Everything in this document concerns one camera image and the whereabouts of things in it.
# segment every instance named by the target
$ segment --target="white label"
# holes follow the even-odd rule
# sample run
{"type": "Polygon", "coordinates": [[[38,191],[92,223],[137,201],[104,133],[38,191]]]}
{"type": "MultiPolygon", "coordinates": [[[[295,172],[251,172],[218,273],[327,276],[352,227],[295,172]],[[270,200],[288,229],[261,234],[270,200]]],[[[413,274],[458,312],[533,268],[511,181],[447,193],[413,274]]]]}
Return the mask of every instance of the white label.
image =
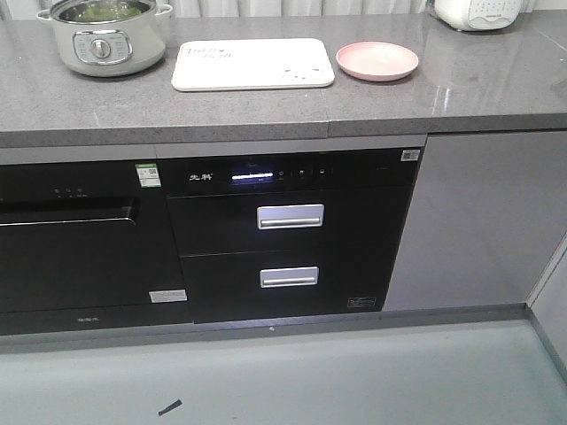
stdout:
{"type": "Polygon", "coordinates": [[[136,171],[143,188],[161,187],[157,164],[136,164],[136,171]]]}
{"type": "Polygon", "coordinates": [[[153,290],[150,292],[152,303],[176,303],[187,301],[185,290],[153,290]]]}
{"type": "Polygon", "coordinates": [[[405,161],[417,161],[420,154],[419,149],[406,149],[401,153],[401,162],[405,161]]]}

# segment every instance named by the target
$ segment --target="green sticker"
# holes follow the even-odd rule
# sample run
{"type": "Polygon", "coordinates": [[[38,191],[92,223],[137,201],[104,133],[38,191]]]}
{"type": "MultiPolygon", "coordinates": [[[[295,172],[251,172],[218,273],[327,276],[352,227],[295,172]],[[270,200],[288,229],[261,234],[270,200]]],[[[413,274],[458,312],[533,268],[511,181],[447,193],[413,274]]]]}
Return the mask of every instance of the green sticker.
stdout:
{"type": "Polygon", "coordinates": [[[143,188],[161,187],[157,164],[136,164],[136,171],[140,179],[140,186],[143,188]]]}

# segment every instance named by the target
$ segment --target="pink plate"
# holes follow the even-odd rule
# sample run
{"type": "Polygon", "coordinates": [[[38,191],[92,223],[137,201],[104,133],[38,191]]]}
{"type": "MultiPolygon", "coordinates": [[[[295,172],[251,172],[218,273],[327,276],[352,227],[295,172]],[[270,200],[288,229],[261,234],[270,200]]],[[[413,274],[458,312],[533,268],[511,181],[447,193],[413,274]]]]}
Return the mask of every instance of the pink plate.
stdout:
{"type": "Polygon", "coordinates": [[[346,73],[367,81],[393,81],[417,68],[419,58],[410,49],[388,42],[356,42],[337,52],[346,73]]]}

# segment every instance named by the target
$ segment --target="blue digital display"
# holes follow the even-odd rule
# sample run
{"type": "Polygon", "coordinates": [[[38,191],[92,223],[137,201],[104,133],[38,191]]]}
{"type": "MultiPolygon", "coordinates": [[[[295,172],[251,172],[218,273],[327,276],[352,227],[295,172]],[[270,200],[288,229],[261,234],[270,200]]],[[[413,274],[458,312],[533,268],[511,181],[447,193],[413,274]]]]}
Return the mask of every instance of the blue digital display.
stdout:
{"type": "Polygon", "coordinates": [[[232,176],[233,184],[256,184],[267,183],[274,180],[274,173],[249,173],[249,174],[235,174],[232,176]]]}

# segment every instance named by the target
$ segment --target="green vegetable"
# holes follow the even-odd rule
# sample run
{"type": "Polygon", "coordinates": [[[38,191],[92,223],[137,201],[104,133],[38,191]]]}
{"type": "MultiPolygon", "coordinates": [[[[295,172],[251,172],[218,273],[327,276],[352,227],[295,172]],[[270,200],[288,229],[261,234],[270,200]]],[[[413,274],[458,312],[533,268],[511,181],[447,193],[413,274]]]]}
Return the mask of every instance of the green vegetable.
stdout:
{"type": "Polygon", "coordinates": [[[89,4],[84,12],[74,17],[75,22],[106,22],[131,18],[142,13],[137,7],[127,4],[89,4]]]}

